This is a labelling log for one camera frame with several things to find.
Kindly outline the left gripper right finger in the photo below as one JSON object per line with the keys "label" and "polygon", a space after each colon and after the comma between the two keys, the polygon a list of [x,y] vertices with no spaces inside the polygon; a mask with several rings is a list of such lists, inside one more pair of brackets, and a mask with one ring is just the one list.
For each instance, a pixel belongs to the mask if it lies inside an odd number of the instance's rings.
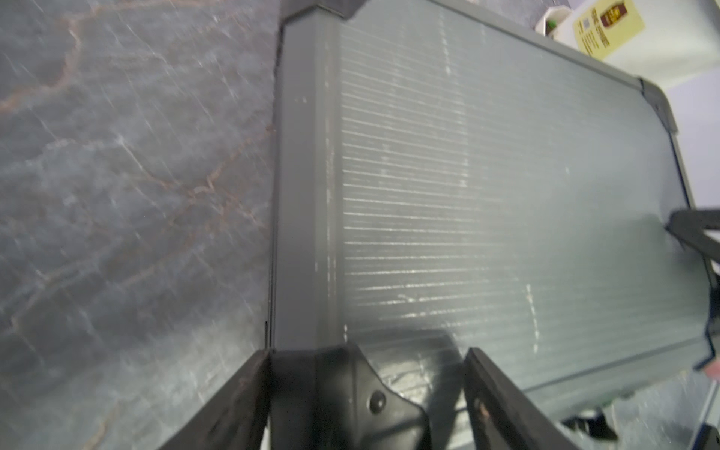
{"label": "left gripper right finger", "polygon": [[463,393],[476,449],[575,449],[478,348],[463,361]]}

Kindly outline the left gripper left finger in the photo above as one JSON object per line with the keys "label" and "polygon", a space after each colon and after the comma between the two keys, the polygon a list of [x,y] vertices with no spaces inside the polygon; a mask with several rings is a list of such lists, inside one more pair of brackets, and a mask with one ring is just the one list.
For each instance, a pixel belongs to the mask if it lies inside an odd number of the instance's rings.
{"label": "left gripper left finger", "polygon": [[271,352],[255,352],[161,450],[259,449],[272,399]]}

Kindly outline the dark grey poker case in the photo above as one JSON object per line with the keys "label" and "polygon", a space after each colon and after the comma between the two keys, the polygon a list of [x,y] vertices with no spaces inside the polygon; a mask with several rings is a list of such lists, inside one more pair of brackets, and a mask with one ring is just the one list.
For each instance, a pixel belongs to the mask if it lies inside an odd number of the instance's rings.
{"label": "dark grey poker case", "polygon": [[664,91],[466,1],[285,1],[275,448],[474,447],[478,348],[557,427],[719,354]]}

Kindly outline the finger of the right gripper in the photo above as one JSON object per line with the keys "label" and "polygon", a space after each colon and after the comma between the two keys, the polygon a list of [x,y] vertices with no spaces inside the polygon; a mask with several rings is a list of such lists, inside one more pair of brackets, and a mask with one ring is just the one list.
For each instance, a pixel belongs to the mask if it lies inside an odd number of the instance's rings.
{"label": "finger of the right gripper", "polygon": [[666,230],[691,249],[719,263],[719,242],[706,234],[719,231],[718,209],[682,209],[670,214]]}

